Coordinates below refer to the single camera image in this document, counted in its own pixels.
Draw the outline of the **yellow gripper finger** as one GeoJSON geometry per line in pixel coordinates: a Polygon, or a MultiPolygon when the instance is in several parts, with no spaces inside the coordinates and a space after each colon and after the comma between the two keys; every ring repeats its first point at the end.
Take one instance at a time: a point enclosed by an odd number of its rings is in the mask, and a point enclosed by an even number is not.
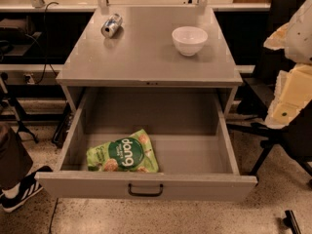
{"type": "Polygon", "coordinates": [[[281,70],[265,125],[286,127],[311,100],[312,66],[298,63],[289,72],[281,70]]]}

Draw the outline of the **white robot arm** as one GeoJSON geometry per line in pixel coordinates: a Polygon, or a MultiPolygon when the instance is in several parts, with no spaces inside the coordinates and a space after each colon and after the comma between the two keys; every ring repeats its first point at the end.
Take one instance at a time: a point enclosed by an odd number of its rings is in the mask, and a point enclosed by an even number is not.
{"type": "Polygon", "coordinates": [[[312,0],[306,0],[289,22],[273,32],[264,47],[283,49],[294,62],[290,71],[279,72],[265,118],[267,127],[282,129],[312,100],[312,0]]]}

